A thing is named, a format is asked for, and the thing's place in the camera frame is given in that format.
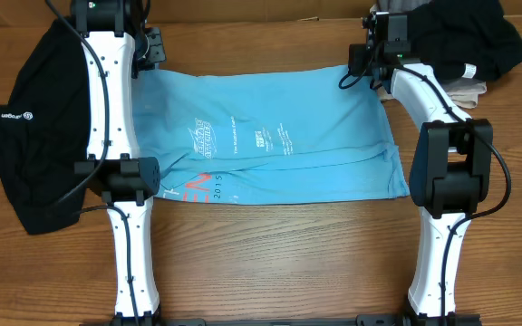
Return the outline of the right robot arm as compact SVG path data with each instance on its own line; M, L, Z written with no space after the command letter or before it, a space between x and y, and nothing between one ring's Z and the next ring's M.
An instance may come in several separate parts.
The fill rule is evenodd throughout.
M402 311L362 315L359 325L478 325L456 311L455 282L470 217L488 193L492 127L460 110L432 67L411 48L406 14L373 12L363 44L350 47L348 73L371 77L409 113L420 134L409 188L420 209L416 271Z

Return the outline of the light blue printed t-shirt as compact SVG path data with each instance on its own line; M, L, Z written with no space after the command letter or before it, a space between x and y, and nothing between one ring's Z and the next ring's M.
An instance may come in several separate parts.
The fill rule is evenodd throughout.
M192 76L156 70L132 84L142 154L159 162L159 197L283 205L409 194L384 107L344 67Z

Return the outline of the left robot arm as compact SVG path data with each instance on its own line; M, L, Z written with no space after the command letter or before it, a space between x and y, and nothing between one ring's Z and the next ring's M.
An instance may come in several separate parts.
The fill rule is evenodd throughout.
M74 0L71 17L84 51L90 136L74 169L101 198L111 221L117 271L112 325L161 325L150 223L160 186L156 158L141 154L133 123L132 83L166 54L160 29L148 27L150 2Z

